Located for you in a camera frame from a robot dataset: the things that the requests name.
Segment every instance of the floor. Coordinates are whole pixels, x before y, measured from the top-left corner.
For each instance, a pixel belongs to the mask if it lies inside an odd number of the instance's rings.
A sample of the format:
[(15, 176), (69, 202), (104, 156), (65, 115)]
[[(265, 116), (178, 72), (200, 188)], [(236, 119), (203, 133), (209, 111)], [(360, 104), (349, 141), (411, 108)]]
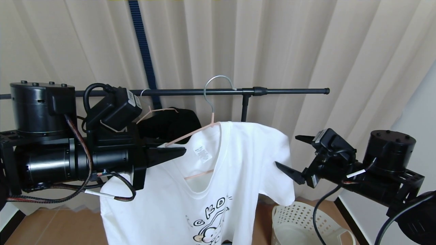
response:
[[(315, 201), (297, 199), (312, 206)], [(270, 245), (272, 206), (259, 204), (252, 245)], [(336, 205), (324, 201), (320, 210), (332, 217), (340, 226), (349, 229)], [(348, 234), (342, 235), (343, 245), (351, 245)], [(74, 212), (64, 209), (39, 209), (24, 218), (5, 245), (106, 245), (106, 235), (99, 213), (90, 210)]]

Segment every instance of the perforated basket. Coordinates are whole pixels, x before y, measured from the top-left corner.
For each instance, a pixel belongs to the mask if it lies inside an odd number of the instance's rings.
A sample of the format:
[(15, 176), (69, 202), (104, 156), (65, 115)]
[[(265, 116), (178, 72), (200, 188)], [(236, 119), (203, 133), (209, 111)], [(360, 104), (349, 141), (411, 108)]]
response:
[[(321, 244), (312, 222), (313, 207), (302, 202), (275, 206), (272, 210), (271, 245), (317, 245)], [(327, 245), (341, 245), (341, 234), (349, 232), (353, 245), (353, 233), (339, 226), (330, 216), (317, 210), (317, 227)]]

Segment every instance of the clothes rail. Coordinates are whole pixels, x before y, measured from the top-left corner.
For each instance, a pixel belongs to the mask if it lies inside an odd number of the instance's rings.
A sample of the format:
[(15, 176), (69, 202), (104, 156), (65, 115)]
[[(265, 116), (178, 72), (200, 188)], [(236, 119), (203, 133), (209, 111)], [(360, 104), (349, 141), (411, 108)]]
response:
[[(135, 95), (140, 95), (142, 90), (131, 90)], [(85, 91), (76, 91), (76, 97), (83, 97)], [(279, 88), (270, 89), (264, 87), (253, 87), (253, 88), (239, 88), (237, 90), (233, 89), (219, 89), (212, 88), (206, 90), (206, 95), (242, 95), (242, 113), (241, 122), (247, 121), (247, 111), (249, 99), (251, 96), (262, 96), (262, 95), (285, 95), (285, 94), (326, 94), (330, 93), (329, 88)], [(106, 92), (103, 90), (93, 90), (91, 91), (91, 97), (103, 97)], [(148, 89), (142, 93), (143, 96), (192, 96), (192, 95), (203, 95), (203, 89)], [(0, 99), (10, 99), (10, 94), (0, 95)]]

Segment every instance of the beige curtain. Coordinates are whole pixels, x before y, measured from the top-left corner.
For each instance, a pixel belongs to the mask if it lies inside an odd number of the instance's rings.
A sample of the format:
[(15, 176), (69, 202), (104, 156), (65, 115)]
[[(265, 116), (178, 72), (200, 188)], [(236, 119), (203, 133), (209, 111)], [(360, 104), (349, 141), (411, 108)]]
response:
[[(248, 121), (293, 138), (331, 127), (365, 150), (369, 132), (389, 128), (436, 58), (436, 2), (385, 0), (140, 1), (158, 88), (203, 88), (214, 75), (235, 87), (326, 88), (329, 95), (265, 95), (250, 99)], [(126, 1), (0, 1), (1, 93), (9, 83), (93, 82), (147, 87)], [(227, 88), (216, 81), (211, 88)], [(241, 96), (211, 96), (218, 121), (240, 120)], [(164, 107), (210, 107), (198, 97), (162, 97)], [(0, 100), (0, 130), (14, 129), (10, 101)], [(78, 114), (84, 115), (81, 100)], [(303, 170), (313, 149), (291, 141)], [(315, 199), (333, 187), (298, 186)], [(63, 197), (48, 190), (35, 195)], [(70, 208), (98, 208), (82, 195)], [(41, 205), (20, 204), (24, 212)]]

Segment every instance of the white cable tie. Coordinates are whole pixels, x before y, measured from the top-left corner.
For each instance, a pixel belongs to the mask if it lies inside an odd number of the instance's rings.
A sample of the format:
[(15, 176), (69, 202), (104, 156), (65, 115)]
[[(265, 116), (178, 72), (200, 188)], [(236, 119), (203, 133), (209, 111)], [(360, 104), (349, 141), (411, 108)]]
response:
[(101, 196), (101, 197), (106, 197), (106, 198), (110, 198), (110, 199), (115, 199), (115, 196), (113, 196), (113, 195), (109, 195), (109, 194), (101, 193), (101, 192), (97, 192), (97, 191), (92, 191), (90, 189), (85, 190), (85, 193), (88, 193), (91, 195), (96, 195), (96, 196)]
[(356, 171), (356, 172), (354, 172), (354, 173), (352, 173), (352, 174), (347, 175), (347, 178), (351, 178), (351, 177), (354, 177), (354, 176), (356, 176), (356, 175), (363, 174), (364, 172), (366, 172), (365, 169), (362, 169), (362, 170)]

